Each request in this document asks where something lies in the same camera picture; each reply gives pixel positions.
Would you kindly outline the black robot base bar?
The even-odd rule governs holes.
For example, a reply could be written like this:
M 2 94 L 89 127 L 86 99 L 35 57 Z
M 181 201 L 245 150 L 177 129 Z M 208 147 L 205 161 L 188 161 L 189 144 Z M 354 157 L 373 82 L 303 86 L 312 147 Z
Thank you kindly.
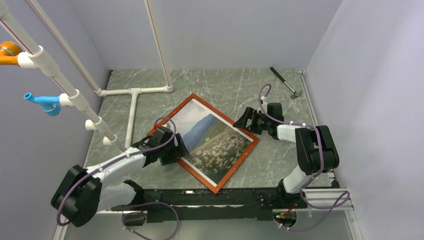
M 148 223 L 175 218 L 172 206 L 182 221 L 256 219 L 272 221 L 281 212 L 304 210 L 300 196 L 289 196 L 281 187 L 209 189 L 145 189 L 142 200 L 112 207 L 113 211 L 143 211 Z

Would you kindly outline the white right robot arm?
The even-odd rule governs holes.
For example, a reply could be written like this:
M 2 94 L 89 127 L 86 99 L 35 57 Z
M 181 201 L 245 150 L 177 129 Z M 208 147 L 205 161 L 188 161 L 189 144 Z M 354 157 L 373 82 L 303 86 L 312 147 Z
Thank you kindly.
M 295 194 L 298 194 L 309 180 L 318 172 L 326 173 L 337 168 L 340 158 L 328 126 L 317 126 L 317 135 L 314 129 L 305 126 L 280 124 L 283 120 L 282 105 L 272 102 L 266 105 L 265 113 L 247 107 L 232 126 L 257 135 L 267 131 L 275 140 L 295 143 L 297 166 L 288 177 L 279 182 L 279 191 L 275 194 L 276 203 L 287 208 L 295 201 Z

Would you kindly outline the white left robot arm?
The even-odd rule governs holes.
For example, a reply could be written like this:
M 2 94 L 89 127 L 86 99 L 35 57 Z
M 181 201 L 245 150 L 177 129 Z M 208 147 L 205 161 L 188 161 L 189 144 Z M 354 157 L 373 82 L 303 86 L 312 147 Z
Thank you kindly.
M 50 201 L 57 210 L 57 223 L 64 225 L 60 221 L 64 216 L 68 224 L 81 227 L 99 211 L 117 206 L 139 209 L 146 202 L 145 190 L 139 184 L 133 180 L 125 180 L 116 186 L 112 183 L 156 161 L 164 166 L 187 155 L 189 150 L 181 134 L 160 126 L 153 134 L 109 160 L 87 168 L 80 165 L 71 167 Z

